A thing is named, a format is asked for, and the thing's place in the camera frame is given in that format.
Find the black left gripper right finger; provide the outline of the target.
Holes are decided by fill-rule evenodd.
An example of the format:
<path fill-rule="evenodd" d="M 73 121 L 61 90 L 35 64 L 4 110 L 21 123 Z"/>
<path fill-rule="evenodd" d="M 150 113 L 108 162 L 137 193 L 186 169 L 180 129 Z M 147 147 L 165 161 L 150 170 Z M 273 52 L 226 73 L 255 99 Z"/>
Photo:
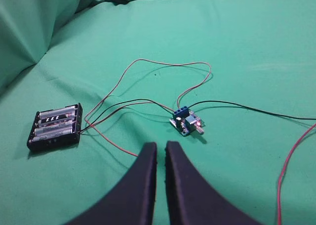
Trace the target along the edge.
<path fill-rule="evenodd" d="M 172 225 L 258 225 L 219 194 L 193 166 L 179 142 L 166 144 L 166 196 Z"/>

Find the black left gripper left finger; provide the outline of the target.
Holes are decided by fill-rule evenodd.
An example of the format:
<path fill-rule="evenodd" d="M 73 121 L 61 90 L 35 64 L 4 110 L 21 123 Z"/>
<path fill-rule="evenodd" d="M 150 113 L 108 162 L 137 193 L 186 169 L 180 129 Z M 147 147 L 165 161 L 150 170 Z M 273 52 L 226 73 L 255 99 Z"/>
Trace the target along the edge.
<path fill-rule="evenodd" d="M 121 180 L 68 225 L 151 225 L 157 184 L 157 145 L 145 143 Z"/>

